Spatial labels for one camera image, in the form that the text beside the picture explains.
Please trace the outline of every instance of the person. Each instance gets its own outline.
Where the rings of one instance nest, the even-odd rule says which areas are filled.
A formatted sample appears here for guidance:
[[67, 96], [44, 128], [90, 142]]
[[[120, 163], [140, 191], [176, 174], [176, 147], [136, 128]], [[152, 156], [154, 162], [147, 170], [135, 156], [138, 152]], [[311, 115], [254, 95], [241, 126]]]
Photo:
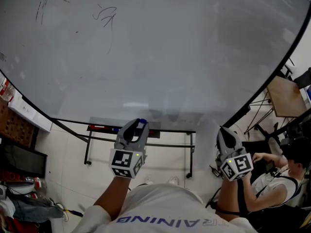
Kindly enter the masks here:
[[43, 223], [51, 218], [64, 218], [68, 221], [68, 215], [60, 203], [53, 200], [32, 199], [23, 195], [13, 195], [9, 192], [5, 199], [0, 200], [0, 219], [2, 227], [5, 225], [5, 217], [16, 218], [19, 221]]
[[261, 159], [272, 160], [277, 171], [260, 175], [252, 184], [251, 173], [243, 178], [244, 199], [249, 212], [285, 204], [302, 184], [311, 161], [310, 140], [306, 137], [294, 139], [283, 154], [286, 159], [268, 153], [254, 154], [254, 163]]
[[[256, 232], [246, 218], [209, 212], [199, 196], [178, 186], [176, 177], [154, 184], [148, 176], [145, 185], [128, 192], [130, 182], [129, 178], [114, 177], [72, 233]], [[236, 181], [224, 178], [218, 207], [239, 211]]]

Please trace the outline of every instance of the plastic bottle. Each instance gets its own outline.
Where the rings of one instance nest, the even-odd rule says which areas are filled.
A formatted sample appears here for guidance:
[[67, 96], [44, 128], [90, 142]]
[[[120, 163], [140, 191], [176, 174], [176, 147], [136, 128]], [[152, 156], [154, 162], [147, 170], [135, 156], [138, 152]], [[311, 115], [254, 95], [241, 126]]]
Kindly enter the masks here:
[[6, 77], [0, 73], [0, 98], [6, 102], [9, 102], [13, 99], [14, 94], [14, 87], [10, 84]]
[[25, 195], [25, 197], [31, 198], [31, 199], [44, 199], [45, 197], [37, 192], [31, 192]]
[[42, 190], [42, 189], [47, 188], [47, 183], [43, 178], [27, 177], [27, 178], [25, 178], [25, 181], [34, 183], [36, 190]]

